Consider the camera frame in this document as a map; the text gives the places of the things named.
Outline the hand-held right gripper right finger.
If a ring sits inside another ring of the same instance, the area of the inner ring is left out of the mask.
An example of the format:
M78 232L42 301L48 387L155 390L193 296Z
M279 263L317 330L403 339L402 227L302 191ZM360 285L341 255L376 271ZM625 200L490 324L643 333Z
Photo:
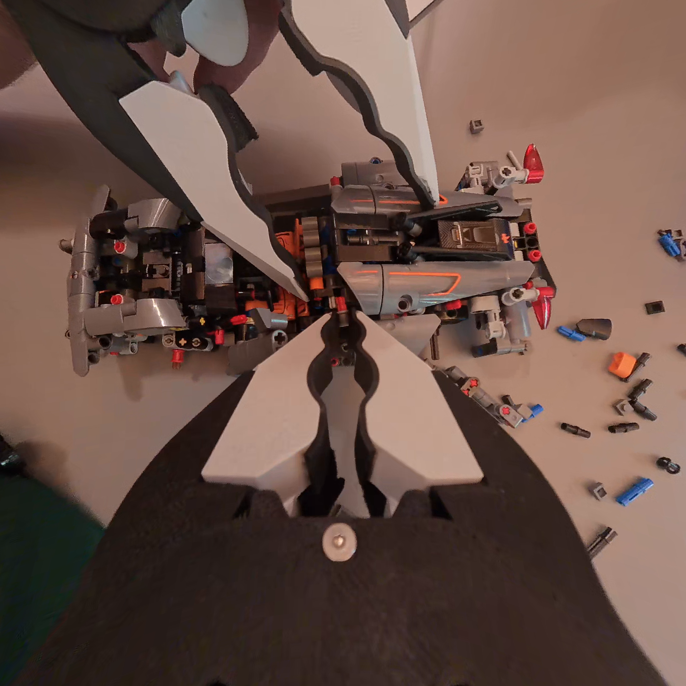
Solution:
M484 479L431 368L362 312L351 316L354 378L363 391L357 479L370 516L390 516L409 491Z

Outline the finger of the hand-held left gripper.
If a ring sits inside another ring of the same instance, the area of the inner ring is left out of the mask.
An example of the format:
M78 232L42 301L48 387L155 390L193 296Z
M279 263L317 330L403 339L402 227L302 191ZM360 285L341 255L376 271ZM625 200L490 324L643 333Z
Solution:
M311 75L339 81L424 209L436 163L404 1L284 1L280 32Z
M294 257L279 243L270 213L237 165L238 127L218 90L190 95L150 81L119 100L203 225L247 262L301 300L309 299Z

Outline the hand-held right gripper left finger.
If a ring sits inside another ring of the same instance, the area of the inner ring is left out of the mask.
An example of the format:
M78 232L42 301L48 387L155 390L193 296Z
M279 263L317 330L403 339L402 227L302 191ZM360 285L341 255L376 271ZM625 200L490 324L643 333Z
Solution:
M205 482L273 491L287 512L329 514L339 496L323 391L339 324L326 314L243 374L247 385L202 469Z

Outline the grey black lego car chassis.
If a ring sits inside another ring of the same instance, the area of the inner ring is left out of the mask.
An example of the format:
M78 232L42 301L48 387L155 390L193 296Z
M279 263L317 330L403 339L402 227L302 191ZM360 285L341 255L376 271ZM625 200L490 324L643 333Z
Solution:
M330 210L330 182L263 200L276 238L300 270L307 301L280 287L169 200L120 209L110 190L100 189L86 226L60 243L71 256L65 336L74 371L85 376L107 355L131 356L143 343L160 342L172 352L175 369L187 353L226 348L228 374L239 375L326 314L336 315L344 328L351 311L364 313L337 277L324 276L319 228ZM542 330L550 323L556 284L545 268L544 283L533 279L497 294L457 300L455 309L368 316L389 329L397 324L400 339L417 353L429 344L433 359L439 357L440 328L470 317L482 332L474 357L523 355L529 347L530 314Z

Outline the orange-lined grey lego section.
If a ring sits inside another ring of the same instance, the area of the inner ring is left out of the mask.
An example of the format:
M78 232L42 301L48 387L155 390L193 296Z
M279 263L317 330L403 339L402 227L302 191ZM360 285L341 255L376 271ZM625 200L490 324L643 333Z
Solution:
M324 276L370 317L449 307L541 279L546 268L531 200L515 187L543 179L539 161L470 163L458 186L424 209L392 161L341 165L320 220Z

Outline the scattered loose lego pieces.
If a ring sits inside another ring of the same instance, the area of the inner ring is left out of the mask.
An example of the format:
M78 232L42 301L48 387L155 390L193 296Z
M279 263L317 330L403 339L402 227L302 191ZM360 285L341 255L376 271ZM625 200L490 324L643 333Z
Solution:
M685 527L685 267L649 240L542 231L556 283L530 350L449 376L478 407L523 418L514 437L585 532Z

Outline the person's left hand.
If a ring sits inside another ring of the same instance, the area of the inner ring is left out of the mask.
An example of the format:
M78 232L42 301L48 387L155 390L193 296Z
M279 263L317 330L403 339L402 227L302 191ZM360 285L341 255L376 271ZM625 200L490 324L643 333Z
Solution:
M248 20L248 49L244 59L235 66L220 66L204 56L198 58L193 72L192 88L197 92L200 87L216 85L233 95L250 75L262 64L269 48L279 32L279 12L270 16L255 16ZM152 68L163 81L169 81L164 64L167 51L157 39L145 43L129 44L143 61Z

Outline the person's green shirt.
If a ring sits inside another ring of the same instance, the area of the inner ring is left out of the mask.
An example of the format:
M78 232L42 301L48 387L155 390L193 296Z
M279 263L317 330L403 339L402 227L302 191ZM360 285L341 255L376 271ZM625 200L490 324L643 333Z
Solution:
M104 528L30 475L1 437L1 684L10 685L72 600Z

